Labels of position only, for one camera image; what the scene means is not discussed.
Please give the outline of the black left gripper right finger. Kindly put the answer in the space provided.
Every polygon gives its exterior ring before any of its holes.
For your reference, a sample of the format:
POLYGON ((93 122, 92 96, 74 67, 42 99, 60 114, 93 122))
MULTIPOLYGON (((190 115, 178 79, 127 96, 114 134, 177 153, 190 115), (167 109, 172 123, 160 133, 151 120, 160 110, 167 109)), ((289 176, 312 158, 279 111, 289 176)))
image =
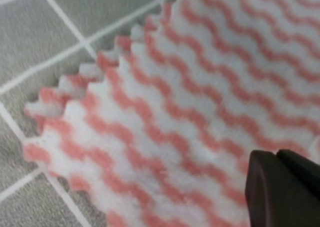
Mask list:
POLYGON ((318 205, 320 166, 288 149, 276 153, 276 202, 279 205, 318 205))

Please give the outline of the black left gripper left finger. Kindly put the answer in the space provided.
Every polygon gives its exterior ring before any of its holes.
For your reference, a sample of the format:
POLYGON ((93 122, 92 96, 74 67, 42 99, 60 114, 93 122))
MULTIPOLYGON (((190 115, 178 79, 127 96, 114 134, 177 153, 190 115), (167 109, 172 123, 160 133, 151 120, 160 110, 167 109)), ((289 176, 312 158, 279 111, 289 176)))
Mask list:
POLYGON ((277 153, 254 150, 249 156, 245 183, 252 227, 318 227, 320 204, 277 204, 277 153))

